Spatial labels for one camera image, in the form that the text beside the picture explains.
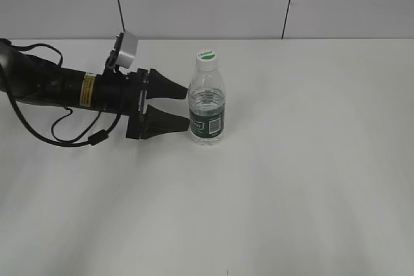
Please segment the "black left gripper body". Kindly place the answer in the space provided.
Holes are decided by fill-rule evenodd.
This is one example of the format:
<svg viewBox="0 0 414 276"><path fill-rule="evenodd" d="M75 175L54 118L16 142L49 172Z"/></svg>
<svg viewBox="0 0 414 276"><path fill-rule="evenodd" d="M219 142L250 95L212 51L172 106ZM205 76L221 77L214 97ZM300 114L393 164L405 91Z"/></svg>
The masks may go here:
<svg viewBox="0 0 414 276"><path fill-rule="evenodd" d="M149 119L144 106L149 85L149 71L147 69L138 69L136 72L130 72L128 78L130 81L130 106L126 138L147 140L150 138L147 124Z"/></svg>

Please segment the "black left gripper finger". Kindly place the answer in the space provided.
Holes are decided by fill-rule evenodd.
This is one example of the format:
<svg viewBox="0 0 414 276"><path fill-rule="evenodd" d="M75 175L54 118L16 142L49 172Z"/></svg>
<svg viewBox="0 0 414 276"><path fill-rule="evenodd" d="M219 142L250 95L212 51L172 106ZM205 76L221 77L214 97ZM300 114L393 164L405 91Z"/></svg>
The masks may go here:
<svg viewBox="0 0 414 276"><path fill-rule="evenodd" d="M184 100L188 89L169 80L155 69L150 69L147 77L147 99L169 98Z"/></svg>
<svg viewBox="0 0 414 276"><path fill-rule="evenodd" d="M155 136L186 132L189 129L188 118L169 114L151 105L147 106L141 131L141 139L147 140Z"/></svg>

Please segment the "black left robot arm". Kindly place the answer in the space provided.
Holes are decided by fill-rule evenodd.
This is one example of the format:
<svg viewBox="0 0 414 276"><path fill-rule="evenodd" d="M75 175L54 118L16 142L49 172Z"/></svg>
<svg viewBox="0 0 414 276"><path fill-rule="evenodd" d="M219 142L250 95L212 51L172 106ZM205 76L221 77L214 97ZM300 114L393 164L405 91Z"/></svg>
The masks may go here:
<svg viewBox="0 0 414 276"><path fill-rule="evenodd" d="M185 132L190 126L188 118L158 110L146 100L169 98L183 100L186 87L169 80L155 69L137 69L124 74L115 63L111 52L102 74L66 69L61 62L30 55L35 46L15 46L1 40L1 91L22 125L37 139L60 147L96 145L109 137L121 116L127 116L126 137L147 140L154 136ZM108 129L88 137L84 142L51 140L30 126L18 103L40 106L77 108L115 114Z"/></svg>

